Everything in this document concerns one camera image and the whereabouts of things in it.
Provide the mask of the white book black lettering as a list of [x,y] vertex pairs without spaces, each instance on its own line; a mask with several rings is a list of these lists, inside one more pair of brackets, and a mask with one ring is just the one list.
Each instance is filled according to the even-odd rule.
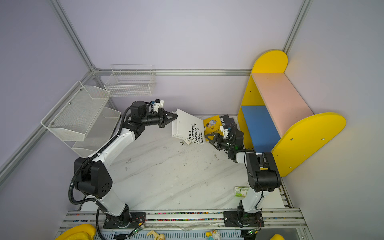
[[180,109],[175,111],[177,119],[172,121],[172,137],[184,141],[187,145],[205,143],[203,120]]

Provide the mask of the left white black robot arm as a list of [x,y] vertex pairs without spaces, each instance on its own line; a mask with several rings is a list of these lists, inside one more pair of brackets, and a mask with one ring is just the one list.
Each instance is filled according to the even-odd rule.
[[163,101],[135,101],[121,116],[117,133],[100,149],[74,163],[68,198],[71,204],[94,202],[111,217],[128,219],[129,207],[114,192],[109,167],[122,151],[144,132],[147,126],[164,128],[178,115],[164,110]]

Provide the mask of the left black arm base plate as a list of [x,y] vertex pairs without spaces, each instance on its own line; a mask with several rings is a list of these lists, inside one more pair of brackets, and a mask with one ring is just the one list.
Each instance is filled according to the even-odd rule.
[[134,212],[123,214],[121,217],[106,215],[106,220],[103,225],[104,229],[135,229],[139,224],[144,224],[146,220],[145,212]]

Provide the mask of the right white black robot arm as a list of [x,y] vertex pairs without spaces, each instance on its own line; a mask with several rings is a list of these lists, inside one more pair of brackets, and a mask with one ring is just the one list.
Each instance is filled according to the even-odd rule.
[[225,151],[228,159],[244,164],[250,189],[240,201],[240,213],[254,214],[262,210],[264,198],[281,186],[281,176],[271,152],[257,153],[244,146],[244,133],[232,127],[227,134],[211,133],[205,139],[217,150]]

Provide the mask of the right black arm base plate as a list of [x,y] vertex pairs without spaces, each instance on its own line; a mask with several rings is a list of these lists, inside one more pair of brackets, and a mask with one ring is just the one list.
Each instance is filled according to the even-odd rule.
[[264,218],[261,212],[238,213],[237,211],[224,211],[225,227],[264,227]]

